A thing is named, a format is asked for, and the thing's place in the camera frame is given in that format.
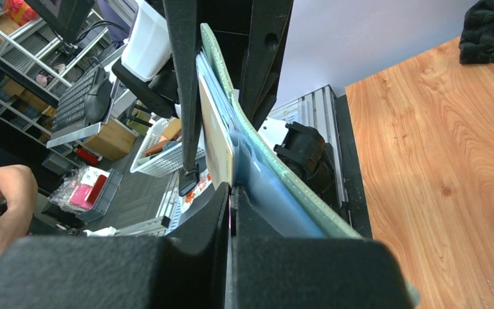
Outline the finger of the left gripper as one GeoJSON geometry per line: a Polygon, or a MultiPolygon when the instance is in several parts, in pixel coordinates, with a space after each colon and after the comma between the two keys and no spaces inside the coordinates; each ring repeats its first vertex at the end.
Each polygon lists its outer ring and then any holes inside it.
{"type": "Polygon", "coordinates": [[[253,1],[239,103],[259,129],[277,100],[293,0],[253,1]]]}
{"type": "Polygon", "coordinates": [[[197,88],[196,55],[199,52],[197,1],[165,0],[163,8],[181,103],[183,170],[197,171],[197,143],[201,132],[201,104],[197,88]]]}

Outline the person's hand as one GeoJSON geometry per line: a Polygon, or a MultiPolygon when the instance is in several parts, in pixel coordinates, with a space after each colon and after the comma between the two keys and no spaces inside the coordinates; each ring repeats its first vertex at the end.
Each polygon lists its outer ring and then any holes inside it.
{"type": "Polygon", "coordinates": [[[27,235],[32,217],[17,211],[6,211],[0,217],[0,257],[14,241],[27,235]]]}

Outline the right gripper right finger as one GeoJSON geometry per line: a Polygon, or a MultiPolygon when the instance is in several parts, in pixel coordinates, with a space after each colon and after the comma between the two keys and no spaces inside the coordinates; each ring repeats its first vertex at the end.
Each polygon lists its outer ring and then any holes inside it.
{"type": "Polygon", "coordinates": [[[412,308],[399,264],[364,238],[285,238],[233,189],[235,308],[412,308]]]}

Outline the green leather card holder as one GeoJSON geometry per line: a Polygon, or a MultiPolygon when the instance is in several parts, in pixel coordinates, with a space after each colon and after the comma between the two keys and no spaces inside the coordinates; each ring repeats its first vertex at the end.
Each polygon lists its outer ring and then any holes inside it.
{"type": "Polygon", "coordinates": [[[203,23],[196,56],[214,185],[239,193],[233,239],[236,308],[414,308],[419,292],[386,246],[362,237],[268,147],[233,94],[203,23]]]}

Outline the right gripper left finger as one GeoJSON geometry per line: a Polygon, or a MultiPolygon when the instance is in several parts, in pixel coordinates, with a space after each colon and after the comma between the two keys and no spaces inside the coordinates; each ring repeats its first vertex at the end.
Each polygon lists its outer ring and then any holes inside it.
{"type": "Polygon", "coordinates": [[[0,260],[0,308],[222,308],[230,188],[166,236],[28,236],[0,260]]]}

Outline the person's bare forearm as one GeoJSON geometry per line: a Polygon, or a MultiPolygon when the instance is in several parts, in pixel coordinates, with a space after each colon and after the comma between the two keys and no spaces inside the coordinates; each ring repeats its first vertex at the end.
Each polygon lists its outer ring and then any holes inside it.
{"type": "Polygon", "coordinates": [[[27,231],[35,210],[38,184],[26,165],[0,167],[0,201],[5,201],[6,212],[0,217],[1,230],[27,231]]]}

